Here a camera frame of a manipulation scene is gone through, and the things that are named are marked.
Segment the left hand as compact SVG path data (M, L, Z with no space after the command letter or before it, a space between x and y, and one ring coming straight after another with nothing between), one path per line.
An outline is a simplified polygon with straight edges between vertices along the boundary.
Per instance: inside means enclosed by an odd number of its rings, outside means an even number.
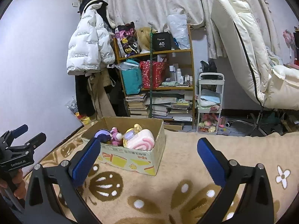
M25 196L26 196L26 185L25 185L25 182L23 180L23 171L22 171L22 169L18 170L18 173L12 179L12 182L17 186L17 189L14 192L14 196L18 199L24 199ZM7 182L0 179L0 186L1 186L1 194L4 195L4 196L8 196L4 191L8 187Z

